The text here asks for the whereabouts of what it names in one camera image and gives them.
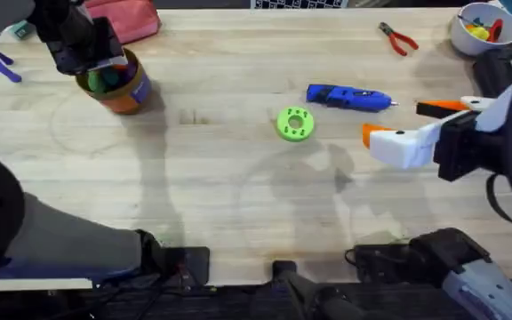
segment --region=pliers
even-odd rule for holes
[[[392,48],[398,52],[398,54],[405,56],[406,51],[401,48],[398,43],[396,42],[397,39],[404,41],[408,45],[410,45],[414,50],[418,50],[418,44],[414,40],[412,40],[409,36],[405,36],[403,34],[399,34],[398,32],[395,32],[388,24],[385,22],[381,22],[379,24],[379,29],[384,32],[385,35],[388,36],[388,39],[390,40],[390,44],[392,44]]]

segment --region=wooden table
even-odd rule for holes
[[[486,172],[455,183],[435,166],[402,172],[361,141],[363,122],[431,121],[414,114],[416,100],[476,94],[471,61],[448,41],[456,11],[161,11],[160,34],[129,45],[156,88],[136,116],[88,98],[38,40],[3,36],[24,82],[0,75],[0,160],[63,211],[210,247],[212,284],[263,283],[278,259],[315,280],[353,280],[343,252],[354,244],[444,227],[469,233],[512,276],[512,226],[486,202]],[[381,21],[420,49],[393,52]],[[401,105],[369,114],[307,104],[308,84],[320,83],[379,90]],[[291,105],[314,114],[312,139],[275,133]]]

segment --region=white bowl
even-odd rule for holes
[[[492,43],[470,34],[465,27],[469,22],[453,17],[450,30],[452,44],[460,52],[477,56],[487,50],[501,48],[512,43],[512,15],[505,9],[486,3],[473,3],[461,8],[458,14],[469,21],[479,18],[485,26],[491,26],[496,19],[503,20],[503,29],[499,35],[499,40]]]

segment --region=pink pouch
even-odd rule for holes
[[[88,0],[84,4],[93,18],[108,17],[122,44],[154,35],[161,27],[150,0]]]

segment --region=green gear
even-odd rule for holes
[[[294,127],[290,123],[299,123]],[[277,115],[276,129],[280,137],[291,142],[299,142],[309,138],[313,132],[314,121],[311,113],[301,107],[285,108]]]

